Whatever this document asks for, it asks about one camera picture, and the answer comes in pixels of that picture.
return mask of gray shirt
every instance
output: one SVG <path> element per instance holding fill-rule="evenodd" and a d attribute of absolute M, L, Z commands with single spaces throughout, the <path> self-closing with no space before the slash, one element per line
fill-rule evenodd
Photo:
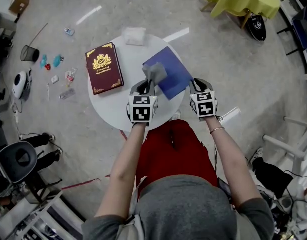
<path fill-rule="evenodd" d="M 136 207 L 146 240 L 229 240 L 237 238 L 238 230 L 242 234 L 249 231 L 250 226 L 261 240 L 272 239 L 274 220 L 266 201 L 251 199 L 237 212 L 249 225 L 237 219 L 220 188 L 191 175 L 174 175 L 151 183 L 141 192 Z M 92 218 L 82 225 L 84 239 L 115 240 L 124 223 L 115 215 Z"/>

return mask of wastebasket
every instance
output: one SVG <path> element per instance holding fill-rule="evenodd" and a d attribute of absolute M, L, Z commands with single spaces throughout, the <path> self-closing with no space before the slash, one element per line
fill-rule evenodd
<path fill-rule="evenodd" d="M 20 59 L 22 62 L 36 62 L 39 59 L 40 51 L 25 45 L 21 51 Z"/>

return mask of floor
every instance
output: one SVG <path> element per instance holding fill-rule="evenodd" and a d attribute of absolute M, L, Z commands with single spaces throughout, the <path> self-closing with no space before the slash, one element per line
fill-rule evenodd
<path fill-rule="evenodd" d="M 297 143 L 305 129 L 287 124 L 284 116 L 307 121 L 307 83 L 299 53 L 286 56 L 293 48 L 289 33 L 277 35 L 286 24 L 280 14 L 266 25 L 267 38 L 255 41 L 240 29 L 237 18 L 223 13 L 211 18 L 210 12 L 200 12 L 201 0 L 30 0 L 30 5 L 17 24 L 14 47 L 0 75 L 0 90 L 4 80 L 9 89 L 20 71 L 32 69 L 29 99 L 23 102 L 18 129 L 22 134 L 49 132 L 64 150 L 62 159 L 42 174 L 49 182 L 63 179 L 60 187 L 92 179 L 90 184 L 64 191 L 64 195 L 85 217 L 97 211 L 109 183 L 106 177 L 125 139 L 119 130 L 105 123 L 95 112 L 88 95 L 85 53 L 121 35 L 124 27 L 143 27 L 160 38 L 189 28 L 189 33 L 170 42 L 184 65 L 195 78 L 212 83 L 218 99 L 218 115 L 234 108 L 240 113 L 226 128 L 250 158 L 267 134 L 291 145 Z M 95 13 L 81 22 L 92 11 Z M 61 54 L 64 62 L 51 71 L 39 63 L 21 62 L 20 54 L 43 28 L 32 46 L 47 54 L 50 63 Z M 69 37 L 64 28 L 76 33 Z M 75 96 L 60 100 L 66 90 L 65 72 L 77 68 L 72 84 Z M 60 81 L 47 83 L 58 75 Z M 182 118 L 189 122 L 198 138 L 209 149 L 214 162 L 214 143 L 189 106 L 188 93 L 180 107 Z M 18 140 L 11 108 L 2 111 L 4 132 L 9 143 Z M 284 155 L 266 144 L 265 158 L 277 163 Z M 220 159 L 218 175 L 224 178 Z"/>

